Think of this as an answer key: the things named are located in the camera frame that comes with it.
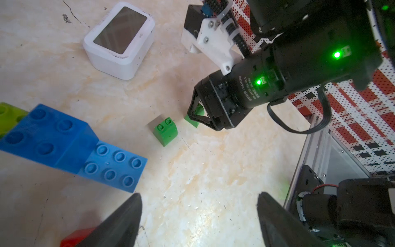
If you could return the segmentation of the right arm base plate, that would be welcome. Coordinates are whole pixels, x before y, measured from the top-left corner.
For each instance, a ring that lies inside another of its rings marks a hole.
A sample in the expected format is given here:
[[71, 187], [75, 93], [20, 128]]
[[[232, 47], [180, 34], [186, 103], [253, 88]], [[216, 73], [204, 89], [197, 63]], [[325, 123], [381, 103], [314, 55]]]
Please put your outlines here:
[[310, 166], [302, 165], [298, 167], [291, 182], [284, 208], [297, 220], [300, 220], [297, 209], [298, 195], [302, 192], [311, 193], [313, 189], [323, 184], [323, 180], [317, 176]]

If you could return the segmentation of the light blue long lego brick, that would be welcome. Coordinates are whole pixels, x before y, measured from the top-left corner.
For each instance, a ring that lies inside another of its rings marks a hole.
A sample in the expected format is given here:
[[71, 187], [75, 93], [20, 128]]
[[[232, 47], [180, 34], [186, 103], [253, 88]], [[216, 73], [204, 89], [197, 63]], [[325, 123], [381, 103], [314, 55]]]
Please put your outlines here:
[[147, 159], [99, 141], [78, 176], [133, 193]]

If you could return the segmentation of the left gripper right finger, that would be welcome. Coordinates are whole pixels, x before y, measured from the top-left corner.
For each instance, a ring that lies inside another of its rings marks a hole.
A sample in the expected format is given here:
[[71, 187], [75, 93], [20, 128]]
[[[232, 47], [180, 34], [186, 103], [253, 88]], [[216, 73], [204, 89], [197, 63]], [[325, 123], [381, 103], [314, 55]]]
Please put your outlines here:
[[324, 246], [267, 192], [258, 196], [257, 213], [263, 241], [267, 247]]

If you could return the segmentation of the lime green long lego brick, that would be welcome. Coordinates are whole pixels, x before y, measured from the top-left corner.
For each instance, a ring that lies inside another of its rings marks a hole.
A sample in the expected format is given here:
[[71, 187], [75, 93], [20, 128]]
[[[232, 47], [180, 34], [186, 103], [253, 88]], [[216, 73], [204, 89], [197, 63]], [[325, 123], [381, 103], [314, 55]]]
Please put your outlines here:
[[1, 139], [13, 129], [29, 112], [12, 106], [10, 104], [1, 103], [1, 114], [0, 114], [0, 133]]

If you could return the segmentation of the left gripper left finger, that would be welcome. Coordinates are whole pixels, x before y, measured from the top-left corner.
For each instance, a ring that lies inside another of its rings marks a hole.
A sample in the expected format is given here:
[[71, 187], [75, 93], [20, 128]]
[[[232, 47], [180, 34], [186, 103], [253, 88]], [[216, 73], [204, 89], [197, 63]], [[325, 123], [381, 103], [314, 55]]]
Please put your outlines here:
[[134, 193], [77, 246], [133, 247], [139, 232], [142, 210], [142, 197], [139, 193]]

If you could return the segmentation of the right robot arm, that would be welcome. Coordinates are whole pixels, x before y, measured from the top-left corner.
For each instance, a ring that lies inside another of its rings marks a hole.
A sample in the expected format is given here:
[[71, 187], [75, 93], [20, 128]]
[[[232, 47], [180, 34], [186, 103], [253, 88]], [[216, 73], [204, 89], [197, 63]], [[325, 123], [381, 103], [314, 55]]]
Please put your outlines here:
[[248, 1], [253, 33], [273, 40], [257, 52], [238, 31], [231, 1], [204, 4], [208, 10], [188, 7], [184, 34], [220, 70], [194, 87], [187, 115], [216, 131], [236, 127], [260, 105], [291, 131], [272, 106], [311, 87], [317, 87], [323, 119], [305, 134], [325, 128], [332, 117], [325, 85], [350, 79], [362, 91], [382, 63], [372, 20], [395, 57], [394, 1]]

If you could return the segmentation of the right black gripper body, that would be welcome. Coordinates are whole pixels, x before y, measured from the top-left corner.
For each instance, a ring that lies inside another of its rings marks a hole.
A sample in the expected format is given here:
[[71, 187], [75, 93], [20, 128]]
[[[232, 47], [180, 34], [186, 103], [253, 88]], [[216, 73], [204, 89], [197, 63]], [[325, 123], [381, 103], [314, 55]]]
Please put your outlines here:
[[190, 119], [213, 130], [235, 128], [257, 106], [285, 102], [287, 93], [272, 57], [248, 58], [227, 75], [221, 71], [202, 79], [193, 90]]

